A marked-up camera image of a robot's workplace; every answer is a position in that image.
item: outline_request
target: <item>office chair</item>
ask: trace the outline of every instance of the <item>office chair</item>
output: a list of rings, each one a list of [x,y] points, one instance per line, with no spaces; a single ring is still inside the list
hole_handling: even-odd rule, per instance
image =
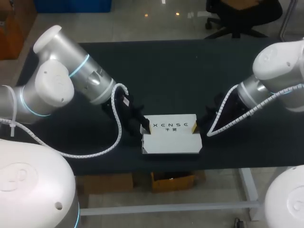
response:
[[[258,38],[267,37],[253,30],[252,27],[275,21],[283,14],[278,0],[261,0],[257,5],[243,10],[237,10],[220,0],[207,0],[206,11],[216,13],[219,16],[219,19],[207,18],[206,29],[212,28],[211,23],[216,23],[220,28],[225,28],[205,39],[214,39],[227,34],[232,34],[232,38],[240,38],[241,34]]]

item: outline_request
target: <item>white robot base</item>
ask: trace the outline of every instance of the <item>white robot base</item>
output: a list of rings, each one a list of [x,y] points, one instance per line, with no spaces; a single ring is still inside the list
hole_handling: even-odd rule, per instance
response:
[[[75,177],[44,146],[0,140],[0,227],[80,228]]]

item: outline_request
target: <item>cardboard box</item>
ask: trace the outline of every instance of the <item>cardboard box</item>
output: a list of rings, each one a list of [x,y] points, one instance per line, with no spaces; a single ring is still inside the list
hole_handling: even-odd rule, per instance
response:
[[[141,126],[143,154],[199,153],[202,148],[200,133],[192,133],[195,114],[146,115],[151,134]]]
[[[190,189],[194,183],[192,172],[151,173],[153,192]]]
[[[131,173],[77,177],[78,192],[85,195],[123,192],[133,189]]]
[[[33,0],[0,0],[0,11],[12,11],[23,38],[28,37],[37,16]]]
[[[0,60],[18,58],[23,35],[12,11],[0,11]]]
[[[15,19],[21,28],[24,39],[35,22],[37,11],[33,0],[14,0]]]

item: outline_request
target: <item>white spiral cable wrap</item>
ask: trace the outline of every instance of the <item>white spiral cable wrap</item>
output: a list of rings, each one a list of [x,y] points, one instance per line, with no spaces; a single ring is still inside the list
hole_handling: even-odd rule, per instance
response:
[[[233,91],[235,88],[237,88],[237,85],[233,86],[233,87],[228,91],[228,93],[226,94],[226,96],[225,96],[225,98],[224,98],[224,100],[223,100],[223,102],[222,102],[222,104],[221,104],[221,106],[220,106],[220,108],[219,108],[219,110],[218,110],[218,112],[217,112],[217,115],[216,115],[216,117],[215,117],[215,120],[214,120],[214,122],[213,122],[213,124],[212,124],[210,130],[209,130],[208,133],[207,133],[207,136],[208,136],[208,137],[211,137],[211,136],[214,136],[214,135],[216,135],[216,134],[218,134],[218,133],[221,133],[221,132],[223,132],[224,130],[227,130],[228,128],[230,128],[230,127],[232,127],[233,125],[237,124],[238,122],[240,122],[240,121],[246,119],[247,117],[252,116],[257,110],[262,109],[266,104],[268,104],[269,102],[275,100],[276,98],[280,97],[281,95],[284,95],[284,94],[286,94],[286,93],[289,93],[289,92],[294,91],[294,90],[297,90],[297,89],[302,89],[302,88],[304,88],[304,84],[298,84],[298,85],[296,85],[296,86],[291,86],[291,87],[288,87],[288,88],[286,88],[286,89],[280,90],[279,92],[273,94],[272,96],[270,96],[270,97],[267,98],[266,100],[262,101],[262,102],[259,103],[257,106],[253,107],[253,108],[250,109],[248,112],[246,112],[246,113],[243,114],[242,116],[238,117],[238,118],[235,119],[234,121],[228,123],[227,125],[223,126],[222,128],[220,128],[220,129],[218,129],[218,130],[216,130],[216,131],[213,131],[214,128],[215,128],[215,126],[216,126],[216,124],[217,124],[217,122],[218,122],[218,120],[219,120],[219,117],[220,117],[220,115],[221,115],[221,113],[222,113],[222,111],[223,111],[223,108],[224,108],[224,106],[225,106],[225,103],[226,103],[228,97],[230,96],[230,94],[232,93],[232,91]]]
[[[83,158],[93,158],[93,157],[97,157],[97,156],[100,156],[100,155],[103,155],[105,153],[108,153],[109,151],[111,151],[112,149],[114,149],[121,137],[122,137],[122,125],[120,123],[120,120],[119,120],[119,117],[118,117],[118,114],[117,114],[117,111],[116,111],[116,107],[115,107],[115,92],[117,90],[118,87],[121,87],[125,94],[126,95],[129,95],[129,92],[128,92],[128,89],[125,85],[121,84],[121,83],[118,83],[116,84],[114,87],[113,87],[113,90],[112,90],[112,94],[111,94],[111,104],[112,104],[112,110],[113,110],[113,113],[114,113],[114,117],[115,117],[115,120],[117,122],[117,125],[118,125],[118,136],[117,136],[117,139],[116,141],[114,142],[114,144],[112,146],[110,146],[108,149],[104,150],[104,151],[101,151],[101,152],[98,152],[98,153],[94,153],[94,154],[88,154],[88,155],[72,155],[72,154],[68,154],[68,153],[63,153],[63,152],[60,152],[60,151],[57,151],[55,150],[54,148],[50,147],[49,145],[47,145],[46,143],[44,143],[41,139],[39,139],[29,128],[27,128],[26,126],[18,123],[18,122],[15,122],[16,126],[21,128],[22,130],[24,130],[27,134],[29,134],[36,142],[38,142],[40,145],[42,146],[46,146],[58,153],[60,153],[62,156],[64,157],[67,157],[67,158],[76,158],[76,159],[83,159]],[[4,123],[4,124],[11,124],[12,121],[11,120],[8,120],[8,119],[1,119],[0,118],[0,123]]]

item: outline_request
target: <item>tiled floor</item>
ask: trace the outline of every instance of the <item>tiled floor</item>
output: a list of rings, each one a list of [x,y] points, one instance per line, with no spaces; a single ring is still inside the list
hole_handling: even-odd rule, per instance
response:
[[[281,0],[281,3],[286,12],[289,0]],[[299,3],[286,34],[304,34],[303,10],[304,4]],[[166,0],[166,4],[162,4],[162,0],[114,0],[112,11],[105,14],[39,14],[19,59],[0,61],[0,82],[5,85],[16,83],[30,47],[52,25],[61,25],[77,42],[197,39],[216,31],[216,28],[205,30],[206,17],[201,16],[204,11],[205,0]],[[255,29],[276,37],[282,20],[283,18]],[[274,169],[252,171],[258,191],[261,191]],[[189,191],[152,194],[146,189],[137,188],[131,193],[91,196],[89,206],[93,208],[243,200],[244,194],[235,170],[206,173],[207,182],[198,184]],[[267,227],[264,222],[249,222],[247,211],[242,209],[93,216],[85,219],[84,227],[230,228],[235,217],[245,220],[248,228]]]
[[[264,189],[273,171],[274,168],[252,169],[258,192]],[[143,182],[132,192],[91,195],[88,205],[89,208],[97,208],[245,200],[237,170],[208,170],[206,176],[205,183],[196,181],[195,187],[191,190],[156,194],[151,193],[149,188],[142,187],[146,186]],[[264,221],[250,222],[246,209],[91,216],[84,218],[83,226],[84,228],[122,226],[232,228],[236,217],[244,220],[248,228],[267,228]]]

